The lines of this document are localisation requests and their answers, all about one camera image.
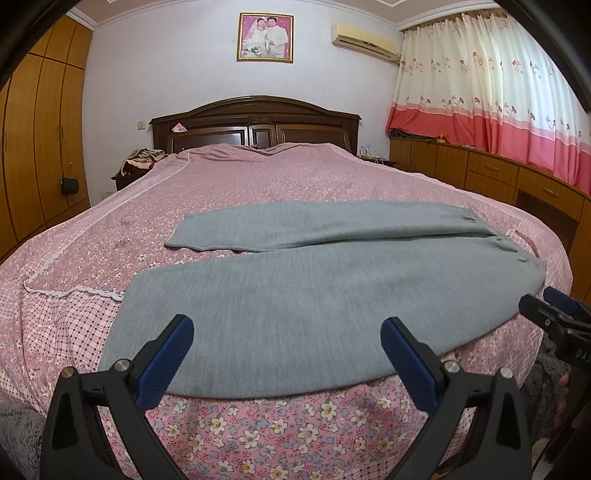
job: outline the pink floral bedspread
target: pink floral bedspread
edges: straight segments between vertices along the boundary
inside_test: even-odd
[[[514,207],[363,162],[332,145],[286,144],[269,151],[204,147],[161,161],[123,191],[29,240],[0,267],[0,398],[46,413],[63,367],[84,372],[98,367],[125,287],[137,272],[235,255],[164,248],[186,212],[280,200],[361,199],[472,208],[546,260],[546,285],[570,291],[572,275],[560,241]],[[473,372],[491,374],[507,365],[522,383],[540,341],[541,330],[516,316],[445,357]],[[108,412],[102,415],[124,472],[138,478]],[[381,480],[426,418],[396,375],[290,398],[165,395],[147,417],[189,478],[212,480]],[[449,453],[469,422],[466,413]]]

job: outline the black hanging speaker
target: black hanging speaker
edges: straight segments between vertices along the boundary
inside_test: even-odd
[[[78,185],[78,180],[76,179],[67,179],[62,178],[61,180],[61,192],[64,195],[74,195],[78,193],[80,190],[80,186]]]

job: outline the drawer handle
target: drawer handle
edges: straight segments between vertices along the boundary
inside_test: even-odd
[[[550,190],[549,188],[542,187],[542,190],[545,191],[548,195],[552,195],[552,197],[559,198],[560,195],[556,193],[554,190]]]

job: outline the bride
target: bride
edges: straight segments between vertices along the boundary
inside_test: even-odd
[[[269,49],[269,38],[267,37],[267,19],[261,17],[251,26],[242,43],[242,50],[245,56],[266,57]]]

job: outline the headboard panel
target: headboard panel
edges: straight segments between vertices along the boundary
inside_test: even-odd
[[[272,147],[284,142],[329,142],[357,153],[361,117],[283,97],[256,95],[221,100],[154,118],[154,148],[177,153],[216,143]],[[187,132],[175,134],[181,123]]]

